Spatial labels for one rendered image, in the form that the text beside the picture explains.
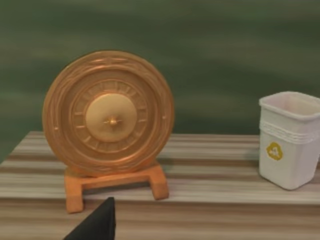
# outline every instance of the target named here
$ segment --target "bin opening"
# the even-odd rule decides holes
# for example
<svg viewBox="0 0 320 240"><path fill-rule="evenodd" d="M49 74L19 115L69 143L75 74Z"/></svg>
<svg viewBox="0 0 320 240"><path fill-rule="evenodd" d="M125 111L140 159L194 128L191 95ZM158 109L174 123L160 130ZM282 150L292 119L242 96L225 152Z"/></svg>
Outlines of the bin opening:
<svg viewBox="0 0 320 240"><path fill-rule="evenodd" d="M299 92L280 92L264 97L261 105L301 116L320 114L320 99Z"/></svg>

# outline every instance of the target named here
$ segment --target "roulette wheel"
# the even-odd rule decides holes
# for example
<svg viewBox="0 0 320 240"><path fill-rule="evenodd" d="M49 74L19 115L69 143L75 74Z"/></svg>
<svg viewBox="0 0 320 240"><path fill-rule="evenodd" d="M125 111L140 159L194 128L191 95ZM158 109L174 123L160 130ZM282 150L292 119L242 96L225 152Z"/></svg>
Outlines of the roulette wheel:
<svg viewBox="0 0 320 240"><path fill-rule="evenodd" d="M173 129L173 96L162 74L137 55L97 51L69 64L46 94L42 125L67 166L67 205L68 186L83 189L93 179L109 186L111 179L157 175L167 184L156 156Z"/></svg>

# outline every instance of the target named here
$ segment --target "black triangular object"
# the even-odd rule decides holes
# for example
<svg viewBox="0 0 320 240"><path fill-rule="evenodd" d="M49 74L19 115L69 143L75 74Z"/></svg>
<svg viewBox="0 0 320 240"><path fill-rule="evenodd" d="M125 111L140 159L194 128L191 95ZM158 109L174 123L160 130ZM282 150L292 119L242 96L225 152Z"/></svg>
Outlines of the black triangular object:
<svg viewBox="0 0 320 240"><path fill-rule="evenodd" d="M114 240L115 199L109 197L63 240Z"/></svg>

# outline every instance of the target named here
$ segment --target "orange stand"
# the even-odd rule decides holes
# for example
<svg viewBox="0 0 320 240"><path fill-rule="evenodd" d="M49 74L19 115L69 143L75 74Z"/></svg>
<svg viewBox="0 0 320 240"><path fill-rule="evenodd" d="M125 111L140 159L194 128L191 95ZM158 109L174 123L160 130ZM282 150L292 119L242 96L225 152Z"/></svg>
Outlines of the orange stand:
<svg viewBox="0 0 320 240"><path fill-rule="evenodd" d="M141 171L114 174L102 177L80 176L67 168L64 172L66 211L69 214L84 210L83 190L149 182L155 200L169 197L165 173L159 163L154 163Z"/></svg>

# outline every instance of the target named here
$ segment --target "clock center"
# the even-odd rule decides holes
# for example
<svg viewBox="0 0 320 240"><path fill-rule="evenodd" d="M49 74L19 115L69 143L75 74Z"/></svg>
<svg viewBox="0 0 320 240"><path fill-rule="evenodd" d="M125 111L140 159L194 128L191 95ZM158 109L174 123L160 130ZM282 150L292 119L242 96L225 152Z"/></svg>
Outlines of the clock center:
<svg viewBox="0 0 320 240"><path fill-rule="evenodd" d="M85 112L89 133L102 142L118 142L134 130L138 113L125 95L107 93L95 98Z"/></svg>

